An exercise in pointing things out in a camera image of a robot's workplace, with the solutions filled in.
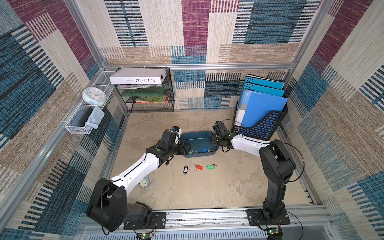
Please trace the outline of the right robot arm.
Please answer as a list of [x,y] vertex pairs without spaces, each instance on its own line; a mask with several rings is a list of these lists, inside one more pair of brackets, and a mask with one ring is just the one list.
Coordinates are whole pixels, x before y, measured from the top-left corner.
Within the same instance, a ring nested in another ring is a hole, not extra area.
[[268,178],[267,196],[262,208],[247,210],[251,226],[289,225],[291,223],[285,208],[285,193],[296,164],[280,140],[272,142],[229,134],[213,136],[213,146],[240,150],[260,158],[265,176]]

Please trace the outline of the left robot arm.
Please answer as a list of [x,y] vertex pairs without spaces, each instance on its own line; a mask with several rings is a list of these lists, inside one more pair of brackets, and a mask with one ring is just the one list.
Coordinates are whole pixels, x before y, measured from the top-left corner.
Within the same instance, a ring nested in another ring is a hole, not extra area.
[[168,165],[174,156],[190,152],[190,144],[180,140],[181,133],[177,126],[165,130],[158,143],[146,149],[131,167],[111,179],[98,180],[86,211],[87,217],[102,226],[104,232],[113,232],[125,223],[150,227],[152,208],[141,202],[129,204],[127,197],[140,181],[162,164]]

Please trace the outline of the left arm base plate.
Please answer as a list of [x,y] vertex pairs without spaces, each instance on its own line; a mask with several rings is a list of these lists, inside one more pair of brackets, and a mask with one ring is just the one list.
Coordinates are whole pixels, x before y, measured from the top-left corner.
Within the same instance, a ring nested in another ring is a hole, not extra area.
[[124,223],[124,230],[152,230],[165,229],[167,222],[166,212],[154,212],[150,217],[147,217],[143,222],[127,222]]

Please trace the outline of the black tag key white label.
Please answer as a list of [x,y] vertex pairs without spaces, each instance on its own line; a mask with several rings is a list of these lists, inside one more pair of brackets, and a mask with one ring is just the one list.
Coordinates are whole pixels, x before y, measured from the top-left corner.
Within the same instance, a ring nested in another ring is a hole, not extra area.
[[191,168],[189,168],[188,166],[184,166],[183,174],[186,175],[189,172],[190,169]]

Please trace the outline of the teal plastic storage box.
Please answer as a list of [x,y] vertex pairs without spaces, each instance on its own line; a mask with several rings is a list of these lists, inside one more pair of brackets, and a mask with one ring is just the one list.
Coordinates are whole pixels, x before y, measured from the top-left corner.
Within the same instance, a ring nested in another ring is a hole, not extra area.
[[184,157],[195,158],[214,155],[219,147],[212,145],[212,136],[215,136],[215,133],[212,131],[183,133],[181,135],[181,142],[188,141],[192,147],[190,154]]

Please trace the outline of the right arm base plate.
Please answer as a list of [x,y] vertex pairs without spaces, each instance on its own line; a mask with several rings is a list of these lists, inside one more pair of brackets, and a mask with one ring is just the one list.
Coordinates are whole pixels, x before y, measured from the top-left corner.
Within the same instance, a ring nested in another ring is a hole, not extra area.
[[263,209],[247,209],[246,214],[250,226],[289,225],[291,223],[286,209],[277,215]]

